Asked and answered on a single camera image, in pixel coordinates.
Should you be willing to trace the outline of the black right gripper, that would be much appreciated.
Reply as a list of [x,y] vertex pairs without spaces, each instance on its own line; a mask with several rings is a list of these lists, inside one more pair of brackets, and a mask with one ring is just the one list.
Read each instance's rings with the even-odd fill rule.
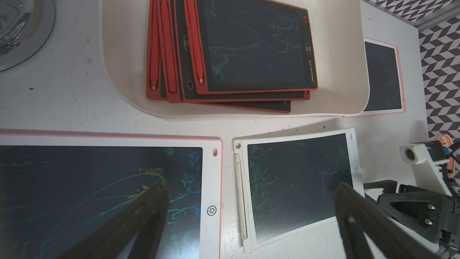
[[391,180],[365,183],[364,189],[383,190],[375,203],[389,218],[432,243],[460,247],[459,199]]

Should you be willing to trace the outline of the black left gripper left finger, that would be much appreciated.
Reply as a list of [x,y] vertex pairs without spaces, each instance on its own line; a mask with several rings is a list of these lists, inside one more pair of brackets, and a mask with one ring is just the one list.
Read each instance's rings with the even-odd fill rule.
[[129,259],[155,259],[169,209],[169,188],[159,181],[60,259],[115,259],[133,239]]

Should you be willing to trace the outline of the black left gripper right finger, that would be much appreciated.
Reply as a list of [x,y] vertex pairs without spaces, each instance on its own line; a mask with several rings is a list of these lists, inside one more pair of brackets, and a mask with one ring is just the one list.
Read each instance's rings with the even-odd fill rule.
[[372,259],[367,238],[388,259],[440,259],[399,229],[381,211],[358,194],[350,185],[341,183],[335,192],[334,208],[340,236],[349,259]]

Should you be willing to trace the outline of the pink writing tablet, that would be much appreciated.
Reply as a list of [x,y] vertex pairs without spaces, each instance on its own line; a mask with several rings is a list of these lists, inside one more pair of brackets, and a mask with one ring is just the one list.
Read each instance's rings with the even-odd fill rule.
[[169,189],[160,259],[221,255],[217,138],[1,133],[1,257],[61,259],[157,182]]
[[400,50],[397,45],[364,38],[370,95],[357,117],[398,114],[406,111]]

